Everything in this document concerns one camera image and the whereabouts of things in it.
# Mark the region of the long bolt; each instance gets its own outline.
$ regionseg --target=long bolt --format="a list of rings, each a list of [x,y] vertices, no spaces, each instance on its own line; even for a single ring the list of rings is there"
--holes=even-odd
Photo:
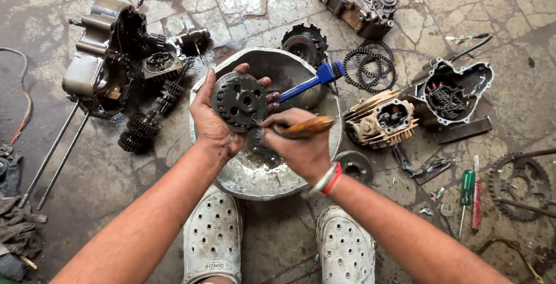
[[[50,194],[50,191],[52,190],[52,187],[54,186],[54,183],[56,182],[56,179],[58,179],[58,175],[62,171],[62,168],[64,167],[64,164],[66,163],[66,160],[70,156],[71,150],[73,149],[73,146],[77,142],[77,139],[79,139],[79,135],[81,134],[81,131],[83,131],[83,127],[87,123],[87,119],[89,119],[90,115],[91,115],[90,111],[85,114],[85,118],[83,119],[83,122],[79,126],[79,129],[77,130],[77,133],[75,134],[71,143],[69,144],[69,148],[66,151],[66,154],[64,155],[64,157],[62,158],[62,161],[60,162],[60,165],[58,166],[58,169],[56,170],[56,173],[54,174],[54,177],[52,177],[52,180],[50,180],[50,183],[48,184],[48,188],[46,188],[46,192],[43,195],[43,197],[41,198],[41,202],[37,206],[37,210],[41,210],[42,206],[45,205],[46,198],[48,197],[48,194]]]
[[[52,144],[52,147],[50,147],[50,151],[48,151],[48,154],[46,154],[46,157],[45,157],[44,161],[42,162],[41,167],[38,168],[38,172],[35,175],[35,178],[31,182],[31,185],[29,186],[29,188],[25,192],[23,198],[21,199],[21,201],[17,205],[17,208],[20,208],[20,209],[23,208],[25,206],[25,203],[27,202],[27,200],[29,200],[29,196],[30,196],[31,192],[33,192],[34,187],[37,185],[38,180],[41,178],[42,172],[45,170],[45,167],[48,164],[48,161],[50,160],[50,158],[52,157],[52,154],[54,153],[54,150],[56,149],[56,146],[58,146],[58,143],[60,142],[60,139],[64,135],[64,132],[66,132],[66,129],[67,129],[68,125],[70,124],[71,119],[73,118],[73,115],[75,115],[75,112],[79,108],[79,103],[80,102],[81,102],[81,99],[77,100],[77,102],[75,103],[75,106],[71,110],[70,116],[66,119],[66,122],[64,123],[62,129],[60,130],[60,133],[58,133],[58,136],[54,140],[54,144]]]
[[[465,217],[465,206],[463,206],[463,213],[462,213],[462,221],[459,224],[459,233],[458,233],[458,239],[461,241],[462,239],[462,228],[463,228],[463,218]]]

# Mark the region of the rear sprocket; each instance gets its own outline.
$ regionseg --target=rear sprocket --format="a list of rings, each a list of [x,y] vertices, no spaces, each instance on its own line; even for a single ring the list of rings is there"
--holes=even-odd
[[[507,179],[500,178],[500,173],[505,165],[513,164],[513,172]],[[531,174],[525,172],[526,167],[531,168]],[[527,183],[527,190],[523,196],[515,193],[511,181],[516,177],[521,177]],[[546,200],[551,197],[550,180],[546,171],[532,158],[515,159],[515,154],[510,153],[499,159],[490,171],[489,179],[490,194],[494,198],[495,204],[507,216],[520,221],[532,221],[539,217],[538,214],[525,209],[514,208],[497,201],[497,198],[507,198],[510,195],[513,200],[526,203],[530,197],[539,202],[539,207],[546,207]]]

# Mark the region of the wrench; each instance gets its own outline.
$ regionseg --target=wrench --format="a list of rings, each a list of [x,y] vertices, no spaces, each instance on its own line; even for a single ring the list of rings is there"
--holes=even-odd
[[[451,204],[442,204],[440,207],[440,213],[446,218],[446,221],[448,221],[452,236],[456,241],[458,241],[458,234],[454,223],[454,210],[452,210]]]

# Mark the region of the cracked floor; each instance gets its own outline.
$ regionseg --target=cracked floor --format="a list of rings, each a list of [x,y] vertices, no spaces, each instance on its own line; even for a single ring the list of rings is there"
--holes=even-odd
[[[72,103],[67,101],[61,80],[74,53],[82,29],[67,25],[67,18],[87,14],[95,0],[2,0],[0,31],[2,46],[15,47],[30,59],[28,87],[35,100],[33,117],[24,130],[17,150],[25,155],[22,188],[26,189],[58,133]],[[136,0],[121,0],[134,4]],[[182,29],[181,18],[212,31],[214,49],[204,56],[214,66],[238,50],[250,46],[274,46],[292,24],[312,22],[328,37],[332,59],[341,60],[362,38],[344,22],[334,18],[318,0],[146,0],[140,9],[147,15],[148,31],[175,34]],[[418,212],[422,207],[434,216],[421,215],[448,233],[441,218],[441,202],[457,203],[463,170],[473,167],[473,155],[480,156],[483,178],[493,163],[507,152],[532,151],[556,145],[554,122],[556,85],[553,75],[556,58],[556,0],[401,0],[394,17],[396,26],[384,38],[395,52],[398,82],[407,87],[421,67],[434,56],[459,52],[445,41],[448,35],[495,33],[495,38],[473,53],[477,60],[489,61],[496,77],[483,95],[476,117],[490,116],[494,130],[472,139],[436,145],[434,137],[418,128],[404,143],[416,164],[436,154],[454,159],[456,167],[419,187],[400,173],[387,149],[366,151],[374,162],[373,186],[382,194]],[[460,60],[468,63],[470,58]],[[206,72],[197,60],[192,83]],[[21,63],[10,54],[0,56],[3,77],[0,84],[0,139],[7,142],[17,130],[25,100],[18,81]],[[339,81],[342,106],[369,95]],[[190,146],[188,101],[184,98],[163,125],[164,137],[156,138],[152,152],[134,155],[123,152],[116,140],[122,116],[110,122],[92,119],[67,161],[43,213],[49,216],[42,227],[43,253],[36,261],[33,277],[49,280],[105,224],[142,194]],[[54,153],[31,200],[36,203],[45,191],[72,135],[83,118],[76,116],[66,137]],[[342,147],[353,145],[344,140]],[[554,156],[537,158],[551,182],[556,174]],[[445,187],[441,202],[434,203],[430,192]],[[321,197],[305,202],[299,195],[271,202],[247,202],[246,229],[242,250],[245,284],[317,283],[320,265],[315,263],[315,217],[332,202]],[[477,235],[464,229],[463,244],[477,250],[494,236],[517,240],[533,261],[531,248],[553,242],[553,222],[546,217],[530,223],[511,221],[494,206],[483,184],[483,227]],[[456,209],[459,218],[461,209]],[[178,283],[183,277],[182,238],[178,236],[157,267],[149,283]],[[493,245],[483,254],[514,282],[531,282],[532,276],[519,256],[504,245]],[[412,283],[411,278],[379,246],[379,283]],[[544,277],[554,283],[554,274]]]

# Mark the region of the screwdriver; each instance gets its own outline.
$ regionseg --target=screwdriver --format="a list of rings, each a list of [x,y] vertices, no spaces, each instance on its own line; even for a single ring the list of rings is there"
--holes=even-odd
[[[462,178],[462,198],[459,203],[463,206],[462,221],[459,224],[459,235],[458,239],[462,239],[462,228],[463,228],[463,218],[465,217],[466,206],[471,205],[471,200],[473,199],[473,190],[475,190],[475,172],[473,170],[463,171]]]

